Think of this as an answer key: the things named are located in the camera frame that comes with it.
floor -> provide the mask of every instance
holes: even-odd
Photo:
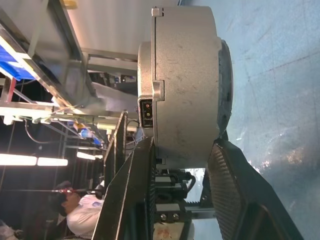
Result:
[[[185,3],[210,6],[218,36],[230,48],[230,141],[272,185],[304,239],[318,239],[320,1]],[[214,220],[195,226],[196,240],[222,239]]]

screw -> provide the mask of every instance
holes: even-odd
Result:
[[[165,222],[167,220],[167,215],[161,214],[160,215],[160,219],[161,219],[162,222]]]
[[[173,220],[178,221],[179,220],[179,214],[177,214],[177,213],[173,214]]]

fluorescent light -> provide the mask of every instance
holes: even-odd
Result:
[[[39,157],[38,166],[67,166],[68,160],[61,158]]]
[[[35,156],[24,156],[0,153],[0,165],[2,166],[34,166],[37,163]]]
[[[76,156],[77,156],[77,158],[80,158],[80,159],[96,160],[95,156],[87,154],[87,153],[84,153],[84,152],[80,152],[80,151],[78,151],[76,153]]]

